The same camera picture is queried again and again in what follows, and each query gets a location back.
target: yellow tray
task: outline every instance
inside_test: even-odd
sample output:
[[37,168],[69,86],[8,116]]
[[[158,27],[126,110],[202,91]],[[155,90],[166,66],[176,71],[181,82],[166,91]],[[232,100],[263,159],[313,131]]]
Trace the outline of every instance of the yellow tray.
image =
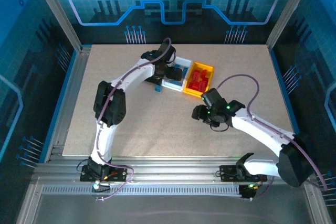
[[195,97],[201,98],[201,94],[203,94],[203,92],[200,92],[200,91],[197,91],[197,90],[194,90],[194,89],[190,89],[188,87],[189,87],[189,84],[191,83],[191,81],[193,79],[194,71],[199,70],[200,72],[202,72],[202,70],[204,70],[204,69],[207,70],[207,73],[206,73],[205,77],[209,78],[208,84],[205,88],[205,92],[209,90],[211,80],[212,80],[212,77],[213,77],[214,72],[215,72],[215,67],[210,66],[210,65],[206,65],[206,64],[203,64],[203,63],[200,63],[200,62],[197,62],[197,61],[194,61],[193,64],[192,64],[192,67],[189,71],[187,81],[186,81],[186,83],[184,85],[184,88],[183,88],[184,93],[191,94]]

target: table surface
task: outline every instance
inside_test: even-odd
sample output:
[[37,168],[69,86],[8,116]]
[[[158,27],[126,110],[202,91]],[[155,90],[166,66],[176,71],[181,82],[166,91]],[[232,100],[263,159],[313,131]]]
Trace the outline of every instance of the table surface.
[[[251,110],[261,118],[292,131],[286,106],[266,45],[173,45],[176,55],[215,66],[211,87],[225,78],[245,73],[255,77],[260,93]],[[159,45],[93,45],[84,72],[74,114],[68,129],[63,156],[89,156],[96,134],[93,103],[97,86],[129,70],[146,51]],[[238,77],[222,85],[227,101],[245,105],[256,92],[248,78]],[[230,128],[213,132],[208,125],[191,118],[202,100],[153,84],[141,83],[126,97],[127,114],[113,140],[114,156],[226,156],[272,152],[244,132]]]

